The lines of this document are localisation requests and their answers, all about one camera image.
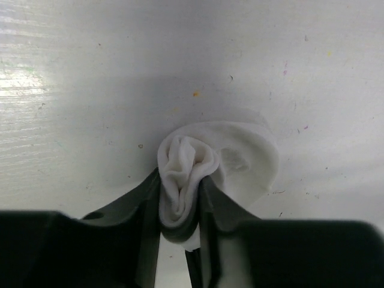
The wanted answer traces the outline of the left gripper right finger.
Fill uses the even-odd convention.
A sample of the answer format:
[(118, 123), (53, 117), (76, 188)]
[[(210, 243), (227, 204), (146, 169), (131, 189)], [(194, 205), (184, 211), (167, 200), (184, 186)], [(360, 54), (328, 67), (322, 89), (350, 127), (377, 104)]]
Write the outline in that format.
[(200, 248), (185, 254), (192, 287), (263, 287), (261, 220), (210, 177), (198, 187)]

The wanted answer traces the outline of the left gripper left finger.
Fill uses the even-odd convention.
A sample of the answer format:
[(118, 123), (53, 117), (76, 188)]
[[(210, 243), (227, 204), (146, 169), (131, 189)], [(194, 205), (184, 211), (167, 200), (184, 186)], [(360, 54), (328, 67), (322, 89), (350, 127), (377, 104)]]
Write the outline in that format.
[(136, 188), (82, 220), (100, 227), (102, 260), (121, 287), (154, 287), (160, 245), (160, 175), (153, 170)]

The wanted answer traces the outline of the white sock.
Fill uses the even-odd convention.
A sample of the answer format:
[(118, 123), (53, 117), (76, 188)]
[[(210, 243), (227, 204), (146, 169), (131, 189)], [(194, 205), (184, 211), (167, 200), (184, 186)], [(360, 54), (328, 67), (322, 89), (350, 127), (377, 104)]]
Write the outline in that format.
[(157, 151), (158, 216), (163, 236), (187, 251), (200, 248), (198, 186), (206, 176), (243, 208), (270, 191), (279, 153), (265, 119), (247, 109), (207, 115), (171, 132)]

